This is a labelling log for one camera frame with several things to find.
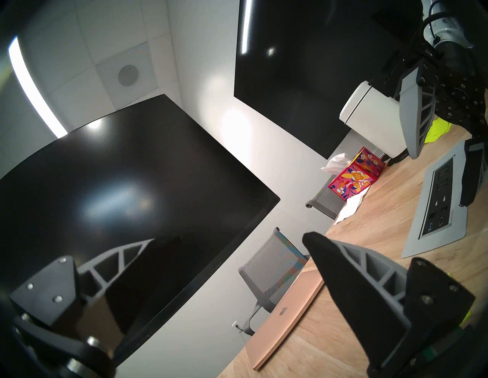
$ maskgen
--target power socket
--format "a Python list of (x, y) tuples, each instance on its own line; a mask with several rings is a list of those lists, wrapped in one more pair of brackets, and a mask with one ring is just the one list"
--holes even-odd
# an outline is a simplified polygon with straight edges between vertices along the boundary
[(452, 197), (452, 158), (434, 171), (422, 236), (449, 224)]

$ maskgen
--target ceiling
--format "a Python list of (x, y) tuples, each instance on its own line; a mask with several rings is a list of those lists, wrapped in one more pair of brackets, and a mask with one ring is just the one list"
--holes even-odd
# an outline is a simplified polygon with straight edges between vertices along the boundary
[[(165, 0), (50, 0), (19, 42), (30, 75), (68, 132), (160, 94), (182, 107)], [(130, 86), (117, 80), (126, 65), (137, 68)], [(56, 137), (13, 73), (0, 85), (0, 113), (1, 178)]]

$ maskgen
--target mesh chair back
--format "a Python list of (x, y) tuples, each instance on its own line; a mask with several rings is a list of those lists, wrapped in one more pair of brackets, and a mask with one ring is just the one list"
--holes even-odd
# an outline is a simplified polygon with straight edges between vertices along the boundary
[(239, 268), (239, 274), (261, 306), (271, 312), (307, 260), (276, 227), (259, 251)]
[(341, 199), (337, 194), (333, 193), (327, 186), (334, 179), (335, 176), (330, 176), (324, 187), (317, 193), (317, 195), (308, 201), (305, 206), (315, 207), (328, 217), (336, 219), (337, 215), (346, 204), (346, 201)]

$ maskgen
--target bolt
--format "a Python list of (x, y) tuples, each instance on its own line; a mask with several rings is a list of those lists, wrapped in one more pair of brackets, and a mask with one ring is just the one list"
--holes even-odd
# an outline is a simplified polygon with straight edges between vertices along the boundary
[(432, 299), (432, 297), (430, 295), (427, 295), (427, 294), (423, 294), (420, 296), (420, 300), (424, 303), (424, 304), (427, 304), (427, 305), (430, 305), (430, 304), (433, 304), (434, 303), (434, 300)]

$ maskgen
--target black tv screen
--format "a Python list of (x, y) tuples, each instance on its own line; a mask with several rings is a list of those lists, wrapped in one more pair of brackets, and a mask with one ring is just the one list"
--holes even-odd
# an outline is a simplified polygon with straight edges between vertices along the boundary
[(11, 361), (19, 351), (11, 346), (16, 313), (8, 296), (37, 271), (63, 255), (80, 267), (122, 245), (181, 237), (116, 363), (159, 329), (279, 201), (166, 95), (42, 148), (0, 180), (0, 198), (1, 344)]
[(422, 21), (411, 0), (241, 0), (234, 96), (328, 159), (339, 114)]

